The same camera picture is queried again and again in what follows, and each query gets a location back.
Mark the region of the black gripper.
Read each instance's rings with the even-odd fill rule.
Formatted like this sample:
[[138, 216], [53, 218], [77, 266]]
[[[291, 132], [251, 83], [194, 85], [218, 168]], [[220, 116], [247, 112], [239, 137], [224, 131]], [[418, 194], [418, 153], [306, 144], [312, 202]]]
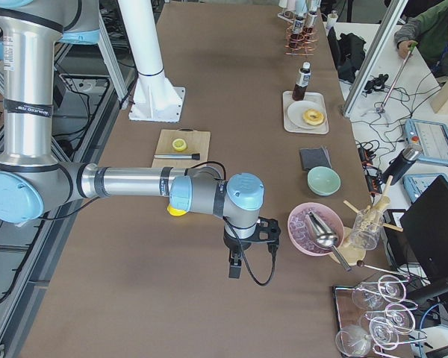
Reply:
[[232, 224], [228, 217], [223, 218], [225, 222], [224, 243], [229, 248], [228, 258], [229, 278], [239, 278], [242, 269], [243, 252], [252, 243], [266, 244], [267, 250], [273, 256], [279, 248], [280, 227], [275, 219], [259, 217], [254, 225], [248, 228], [240, 228]]

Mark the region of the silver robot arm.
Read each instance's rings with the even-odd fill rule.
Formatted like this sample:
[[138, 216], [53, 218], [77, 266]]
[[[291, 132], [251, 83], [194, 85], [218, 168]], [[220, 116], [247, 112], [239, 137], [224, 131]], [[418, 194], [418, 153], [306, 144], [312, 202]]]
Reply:
[[274, 219], [259, 215], [264, 185], [250, 173], [225, 179], [216, 170], [110, 168], [53, 156], [55, 43], [98, 42], [97, 1], [0, 1], [4, 61], [4, 150], [0, 154], [0, 219], [22, 223], [71, 201], [113, 195], [162, 196], [171, 207], [225, 222], [229, 275], [248, 266], [246, 249], [279, 247]]

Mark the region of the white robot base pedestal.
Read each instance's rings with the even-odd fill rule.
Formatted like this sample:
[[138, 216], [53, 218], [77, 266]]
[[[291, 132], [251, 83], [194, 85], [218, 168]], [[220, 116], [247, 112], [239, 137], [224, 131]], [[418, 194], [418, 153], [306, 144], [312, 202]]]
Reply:
[[119, 9], [138, 74], [129, 119], [179, 122], [185, 88], [174, 87], [165, 75], [151, 2], [123, 0]]

